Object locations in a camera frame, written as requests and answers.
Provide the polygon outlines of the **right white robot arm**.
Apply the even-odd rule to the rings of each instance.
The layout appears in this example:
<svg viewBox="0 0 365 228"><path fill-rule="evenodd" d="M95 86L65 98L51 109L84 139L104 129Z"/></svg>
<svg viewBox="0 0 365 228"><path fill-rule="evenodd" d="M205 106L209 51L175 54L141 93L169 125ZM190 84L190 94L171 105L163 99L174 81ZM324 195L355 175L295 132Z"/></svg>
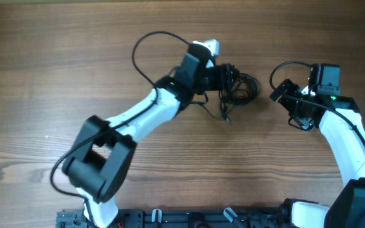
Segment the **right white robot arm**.
<svg viewBox="0 0 365 228"><path fill-rule="evenodd" d="M286 79L270 98L289 114L288 124L302 131L319 129L338 165L343 190L331 206L288 199L289 227L365 227L365 130L354 98L341 96L340 67L310 64L306 87Z"/></svg>

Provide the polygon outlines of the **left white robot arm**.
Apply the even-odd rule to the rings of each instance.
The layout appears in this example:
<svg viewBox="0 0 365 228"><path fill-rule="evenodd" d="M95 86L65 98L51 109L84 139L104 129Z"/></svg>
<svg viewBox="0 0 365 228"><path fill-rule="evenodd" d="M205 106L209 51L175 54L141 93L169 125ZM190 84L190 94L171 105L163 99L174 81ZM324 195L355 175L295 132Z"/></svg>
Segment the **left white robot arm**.
<svg viewBox="0 0 365 228"><path fill-rule="evenodd" d="M137 144L186 109L194 95L225 89L238 77L232 65L216 65L218 55L217 40L194 41L174 76L158 80L141 102L115 117L93 115L84 122L62 171L84 198L90 226L108 227L115 220L115 194Z"/></svg>

